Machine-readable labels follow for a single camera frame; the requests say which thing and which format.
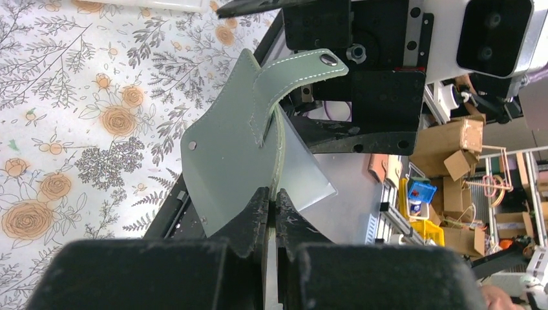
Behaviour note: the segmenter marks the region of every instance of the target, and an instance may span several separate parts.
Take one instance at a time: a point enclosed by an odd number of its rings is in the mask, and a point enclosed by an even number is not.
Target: screw
[[[408,50],[414,50],[415,48],[417,48],[417,43],[415,41],[409,41],[409,43],[407,43]]]
[[[491,47],[489,46],[486,46],[480,50],[478,57],[479,57],[479,60],[487,61],[487,60],[490,60],[492,56],[493,56],[493,49],[491,49]]]
[[[330,66],[330,67],[334,67],[334,66],[336,66],[337,63],[338,63],[337,59],[335,59],[333,56],[331,56],[331,55],[329,55],[329,54],[322,54],[322,55],[320,56],[320,60],[321,60],[324,64],[326,64],[326,65],[328,65],[328,66]]]
[[[500,16],[500,14],[497,12],[493,12],[489,14],[489,16],[487,16],[485,20],[485,26],[488,29],[495,29],[496,27],[498,27],[498,25],[500,25],[501,20],[502,17]]]
[[[411,15],[411,17],[413,17],[413,18],[419,17],[419,15],[421,15],[421,9],[420,9],[420,8],[413,8],[413,9],[411,9],[410,15]]]

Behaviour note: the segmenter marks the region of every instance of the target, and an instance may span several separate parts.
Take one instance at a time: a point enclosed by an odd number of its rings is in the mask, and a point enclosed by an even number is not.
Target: white stitching
[[[266,68],[263,68],[261,70],[261,73],[258,74],[258,76],[255,78],[254,82],[253,82],[253,89],[255,89],[255,83],[257,83],[257,80],[259,79],[259,77],[265,73],[265,71],[267,71],[268,69],[274,67],[275,65],[279,65],[281,63],[285,63],[286,61],[289,61],[289,60],[293,60],[293,59],[297,59],[297,58],[302,58],[302,57],[305,57],[305,56],[310,56],[310,55],[315,55],[315,54],[320,54],[320,53],[323,53],[323,54],[327,54],[327,51],[325,50],[316,50],[314,52],[310,52],[310,53],[307,53],[307,54],[297,54],[297,56],[295,57],[289,57],[289,58],[286,58],[286,59],[282,59],[280,61],[276,61],[275,63],[271,63],[270,65],[266,66]]]
[[[249,119],[249,127],[251,127],[251,133],[253,134],[253,139],[255,140],[255,144],[260,145],[261,141],[263,140],[263,138],[257,137],[256,131],[258,131],[258,126],[257,126],[257,121],[255,120],[255,117],[254,117],[255,108],[257,107],[257,101],[255,99],[255,85],[257,84],[257,81],[258,81],[259,77],[263,73],[265,73],[268,69],[274,67],[275,65],[279,65],[279,64],[284,63],[284,62],[289,61],[289,60],[294,60],[294,59],[302,58],[302,57],[305,57],[305,56],[310,56],[310,55],[315,55],[315,54],[320,54],[320,53],[327,53],[327,51],[325,51],[325,50],[316,50],[314,52],[309,52],[309,53],[305,53],[305,54],[297,54],[297,56],[282,59],[280,61],[276,61],[275,63],[271,63],[270,65],[268,65],[265,68],[261,69],[261,72],[257,75],[255,80],[253,81],[253,87],[251,89],[251,91],[253,92],[253,110],[251,111],[251,118]]]
[[[278,127],[278,131],[281,132],[282,130],[284,131],[284,135],[285,135],[285,129],[282,127],[281,129],[279,128],[279,124],[277,123],[276,126]],[[277,156],[276,156],[276,162],[275,162],[275,169],[274,169],[274,176],[272,177],[272,182],[270,183],[270,188],[273,189],[274,191],[278,191],[278,175],[279,175],[279,172],[280,172],[280,169],[282,168],[282,165],[280,164],[281,162],[281,158],[282,158],[282,155],[284,155],[284,153],[282,153],[282,149],[283,149],[283,146],[280,145],[280,134],[277,135],[276,137],[276,152],[277,152]]]
[[[277,98],[278,96],[285,92],[288,88],[292,87],[294,84],[298,83],[298,82],[301,82],[301,81],[306,81],[307,79],[311,79],[311,78],[317,78],[319,76],[325,76],[326,74],[331,74],[331,73],[335,73],[335,72],[340,72],[340,71],[343,71],[345,68],[340,68],[340,69],[337,69],[337,70],[331,70],[331,71],[328,71],[328,72],[324,72],[324,73],[320,73],[320,74],[314,74],[314,75],[311,75],[311,76],[307,76],[307,77],[302,77],[300,79],[297,79],[293,82],[291,82],[289,85],[285,86],[282,90],[280,90],[277,94],[275,94],[272,99],[270,100],[270,102],[267,104],[267,113],[265,115],[265,118],[264,118],[264,123],[262,125],[261,128],[259,128],[257,126],[257,122],[255,121],[255,117],[254,117],[254,114],[255,114],[255,107],[257,105],[257,100],[256,100],[256,97],[255,97],[255,92],[253,92],[253,113],[251,113],[251,121],[255,124],[255,128],[257,130],[257,132],[259,130],[262,130],[265,125],[266,125],[266,122],[268,121],[269,119],[269,115],[271,115],[271,113],[269,113],[268,111],[270,110],[272,104],[277,101]],[[253,126],[251,126],[251,131],[253,133],[253,137],[255,138],[255,143],[256,144],[259,144],[261,145],[264,141],[262,139],[262,136],[260,135],[260,132],[258,132],[259,134],[259,137],[257,138],[257,134],[255,133],[255,130],[253,130]]]

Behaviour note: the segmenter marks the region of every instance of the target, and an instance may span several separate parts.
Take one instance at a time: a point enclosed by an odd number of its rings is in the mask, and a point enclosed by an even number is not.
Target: white tube
[[[207,11],[209,1],[206,0],[93,0],[110,5],[144,6],[183,12],[203,14]]]
[[[390,237],[389,244],[395,244],[395,245],[404,245],[405,242],[403,242],[403,235],[402,234],[393,234]]]
[[[544,225],[544,215],[540,204],[540,197],[536,190],[536,171],[533,169],[532,163],[534,158],[530,152],[525,154],[525,164],[527,165],[527,174],[529,177],[529,184],[532,191],[532,206],[535,213],[536,229],[538,231],[538,243],[541,247],[546,246],[546,227]]]
[[[541,150],[548,150],[548,146],[545,147],[532,147],[530,149],[523,149],[523,150],[513,150],[511,152],[506,152],[507,155],[517,154],[519,152],[540,152]],[[496,152],[493,154],[487,154],[487,155],[481,155],[479,158],[486,159],[486,158],[493,158],[500,156],[500,152]]]
[[[485,160],[485,174],[488,176],[492,176],[491,162],[489,160]],[[491,221],[489,225],[489,234],[493,237],[493,241],[495,242],[495,244],[498,244],[499,243],[498,231],[496,229],[495,214],[494,214],[494,209],[491,207],[491,203],[492,203],[492,198],[489,197],[489,205],[487,206],[489,208],[489,220]]]

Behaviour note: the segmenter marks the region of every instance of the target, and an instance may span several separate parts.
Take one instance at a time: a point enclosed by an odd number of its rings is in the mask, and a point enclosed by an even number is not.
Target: orange rose print
[[[221,42],[221,44],[231,47],[234,45],[234,34],[227,26],[219,26],[215,29],[215,36]]]
[[[59,7],[58,6],[55,6],[53,4],[47,4],[44,6],[44,8],[49,11],[49,12],[57,12],[59,11]]]
[[[130,136],[137,126],[135,116],[123,107],[107,108],[101,120],[108,132],[118,136]]]
[[[53,174],[45,178],[40,184],[40,191],[38,192],[38,201],[47,203],[60,199],[66,196],[72,183],[62,173]]]
[[[238,26],[238,21],[234,17],[226,19],[224,23],[230,29],[236,29]]]
[[[38,149],[40,152],[49,152],[50,151],[50,145],[48,143],[42,143]]]
[[[175,50],[182,50],[183,49],[183,47],[181,46],[181,43],[179,43],[179,42],[171,41],[171,45],[173,45]]]
[[[151,11],[148,8],[142,8],[141,9],[141,15],[143,17],[150,17],[151,16]]]
[[[217,2],[215,2],[215,1],[210,1],[210,2],[209,2],[209,7],[210,7],[214,12],[217,12],[217,10],[219,9],[219,6],[217,5]]]
[[[104,6],[103,3],[90,2],[90,1],[72,0],[71,2],[73,5],[76,5],[78,7],[78,13],[82,13],[82,14],[99,12]]]
[[[111,85],[111,79],[108,75],[104,73],[99,73],[95,76],[95,82],[97,85],[99,85],[99,90],[101,89],[108,89],[108,87]]]
[[[59,143],[53,143],[50,145],[49,151],[53,155],[59,155],[61,154],[61,152],[63,152],[63,147]]]
[[[12,158],[11,160],[6,161],[5,170],[9,176],[12,178],[17,178],[18,176],[25,173],[27,165],[23,160],[19,158]]]
[[[111,48],[109,49],[109,56],[112,58],[112,57],[114,57],[114,56],[116,56],[116,55],[118,55],[118,50],[115,49],[114,47],[111,47]]]
[[[36,114],[34,114],[33,110],[30,110],[25,114],[25,118],[27,121],[34,121],[36,119]]]
[[[36,240],[53,223],[53,214],[44,203],[23,200],[2,216],[2,230],[10,238]]]
[[[143,93],[137,87],[124,87],[121,98],[131,108],[139,107],[143,103]]]

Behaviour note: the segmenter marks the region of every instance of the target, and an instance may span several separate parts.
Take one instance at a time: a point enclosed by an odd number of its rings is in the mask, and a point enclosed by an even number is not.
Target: cardboard box
[[[447,158],[457,150],[481,153],[482,148],[483,122],[459,119],[445,125],[420,130],[413,155],[445,154]]]
[[[536,189],[541,197],[548,197],[548,180],[538,179],[536,180]]]
[[[445,247],[471,257],[485,256],[485,233],[481,229],[443,228]]]
[[[451,177],[443,178],[443,210],[463,212],[462,180],[453,181]]]
[[[428,209],[429,209],[429,212],[430,212],[430,217],[428,218],[432,223],[434,223],[434,225],[438,225],[441,224],[441,218],[439,218],[439,216],[437,215],[436,213],[436,210],[434,210],[434,207],[432,205],[428,205]]]
[[[481,121],[481,122],[483,122],[484,126],[487,124],[487,117],[486,117],[485,114],[474,114],[474,115],[461,116],[461,117],[458,117],[458,118],[452,118],[451,120],[449,120],[449,122],[460,121],[461,119],[473,119],[475,121]]]
[[[445,125],[420,130],[413,155],[409,160],[427,177],[449,176],[444,161],[459,150],[470,151],[465,160],[477,158],[483,148],[483,122],[473,119],[461,119]]]
[[[466,210],[472,205],[472,191],[470,190],[468,185],[465,185],[465,187],[462,189],[461,196],[463,201],[463,208]]]
[[[541,202],[540,205],[542,206],[542,216],[544,217],[545,221],[548,221],[548,202]]]
[[[462,223],[472,223],[472,220],[474,219],[474,210],[472,208],[465,210],[464,212],[443,212],[444,216],[448,216],[450,218],[454,218],[455,220],[459,220]]]
[[[534,236],[532,221],[529,213],[499,213],[495,214],[498,237],[500,239],[511,239],[515,236]]]
[[[449,176],[453,178],[453,181],[456,181],[467,175],[472,170],[472,166],[475,167],[478,162],[479,157],[476,157],[476,155],[463,150],[458,150],[446,158],[443,161],[443,164],[447,169]]]
[[[527,177],[527,166],[525,166],[525,158],[523,153],[516,153],[516,159],[518,164],[518,171],[520,173],[520,181],[522,182],[523,189],[527,192],[531,185],[529,184],[529,178]]]
[[[437,214],[441,214],[443,212],[443,180],[434,179],[430,182],[430,184],[437,187],[430,205],[434,208]]]

